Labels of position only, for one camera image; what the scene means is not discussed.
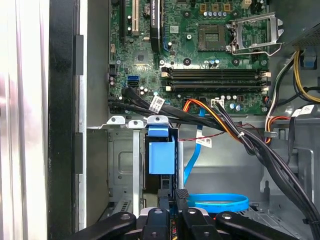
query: cable label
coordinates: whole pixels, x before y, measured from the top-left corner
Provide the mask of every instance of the cable label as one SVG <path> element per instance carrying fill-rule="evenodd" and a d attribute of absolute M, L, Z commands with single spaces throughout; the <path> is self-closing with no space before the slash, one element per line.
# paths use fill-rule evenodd
<path fill-rule="evenodd" d="M 294 111 L 291 117 L 293 118 L 293 117 L 298 117 L 299 115 L 311 114 L 314 107 L 315 105 L 307 105 L 307 106 L 304 106 L 302 109 L 297 109 Z"/>
<path fill-rule="evenodd" d="M 199 138 L 199 139 L 195 140 L 196 144 L 200 144 L 200 145 L 202 145 L 204 147 L 207 147 L 207 148 L 210 148 L 210 149 L 212 148 L 212 139 L 209 138 L 209 137 L 204 137 L 202 135 L 202 130 L 198 129 L 196 131 L 196 136 L 195 137 Z"/>
<path fill-rule="evenodd" d="M 315 105 L 304 106 L 301 109 L 300 115 L 310 114 L 312 112 L 312 110 L 314 109 L 314 107 L 315 107 Z"/>
<path fill-rule="evenodd" d="M 150 107 L 149 107 L 149 110 L 158 114 L 162 108 L 162 106 L 164 105 L 165 103 L 165 100 L 159 96 L 154 96 L 151 104 L 150 104 Z"/>

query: black clamp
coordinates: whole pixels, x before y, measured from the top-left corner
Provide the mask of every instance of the black clamp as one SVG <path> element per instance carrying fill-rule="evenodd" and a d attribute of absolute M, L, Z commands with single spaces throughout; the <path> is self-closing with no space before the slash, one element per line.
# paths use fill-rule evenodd
<path fill-rule="evenodd" d="M 309 219 L 302 219 L 303 223 L 304 224 L 307 224 L 307 225 L 317 225 L 317 224 L 320 224 L 320 220 L 316 220 L 316 221 L 311 221 Z"/>

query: pcie slot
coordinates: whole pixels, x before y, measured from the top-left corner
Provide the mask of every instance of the pcie slot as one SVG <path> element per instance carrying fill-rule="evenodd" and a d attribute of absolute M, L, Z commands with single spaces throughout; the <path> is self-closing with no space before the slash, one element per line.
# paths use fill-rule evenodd
<path fill-rule="evenodd" d="M 132 0 L 132 34 L 139 35 L 139 0 Z"/>
<path fill-rule="evenodd" d="M 119 40 L 122 43 L 122 45 L 125 44 L 126 40 L 126 0 L 119 0 L 119 26 L 120 26 L 120 34 L 119 34 Z"/>

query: cable bundle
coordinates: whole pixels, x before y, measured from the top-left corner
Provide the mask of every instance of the cable bundle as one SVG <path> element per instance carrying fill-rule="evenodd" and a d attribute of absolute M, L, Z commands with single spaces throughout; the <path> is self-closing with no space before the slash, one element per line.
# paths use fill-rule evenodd
<path fill-rule="evenodd" d="M 154 112 L 149 110 L 150 104 L 138 96 L 132 88 L 124 88 L 122 95 L 129 99 L 132 105 L 119 103 L 116 100 L 111 100 L 109 105 L 131 110 L 143 116 L 155 115 Z M 202 125 L 218 129 L 228 133 L 233 139 L 242 143 L 247 153 L 249 155 L 256 155 L 260 163 L 267 168 L 270 176 L 280 190 L 304 214 L 306 218 L 304 222 L 310 225 L 313 238 L 320 240 L 320 214 L 286 162 L 259 137 L 245 128 L 236 126 L 232 118 L 219 104 L 215 105 L 214 109 L 212 109 L 207 102 L 195 99 L 189 99 L 187 103 L 196 104 L 204 108 L 211 118 L 191 115 L 168 104 L 162 106 L 159 115 L 168 116 L 171 123 Z"/>

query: white sticker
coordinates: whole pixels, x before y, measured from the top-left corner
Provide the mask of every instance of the white sticker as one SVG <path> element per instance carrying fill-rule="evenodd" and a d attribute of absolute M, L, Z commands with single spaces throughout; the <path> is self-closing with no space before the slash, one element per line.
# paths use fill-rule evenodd
<path fill-rule="evenodd" d="M 292 117 L 292 118 L 293 118 L 293 117 L 298 117 L 298 116 L 300 115 L 300 112 L 301 112 L 301 109 L 295 110 L 291 117 Z"/>
<path fill-rule="evenodd" d="M 179 26 L 170 26 L 170 33 L 171 34 L 178 34 L 179 33 Z"/>
<path fill-rule="evenodd" d="M 211 99 L 211 107 L 213 108 L 214 105 L 220 104 L 223 108 L 225 108 L 225 100 L 224 99 Z"/>
<path fill-rule="evenodd" d="M 165 100 L 159 96 L 154 96 L 151 104 L 150 104 L 150 107 L 149 107 L 149 110 L 158 114 L 162 108 L 162 106 L 164 105 L 165 103 Z"/>
<path fill-rule="evenodd" d="M 197 139 L 195 142 L 197 144 L 200 144 L 200 145 L 205 146 L 207 148 L 212 148 L 212 140 L 211 140 L 211 138 L 208 138 L 208 137 L 201 138 L 201 137 L 202 136 L 198 136 L 197 138 L 199 138 L 199 139 Z"/>
<path fill-rule="evenodd" d="M 294 111 L 291 117 L 293 118 L 293 117 L 298 117 L 299 115 L 310 114 L 314 109 L 314 107 L 315 105 L 308 105 L 308 106 L 304 106 L 302 109 L 297 109 Z"/>
<path fill-rule="evenodd" d="M 304 106 L 301 109 L 300 115 L 310 114 L 312 112 L 312 110 L 314 109 L 314 107 L 315 107 L 315 105 Z"/>

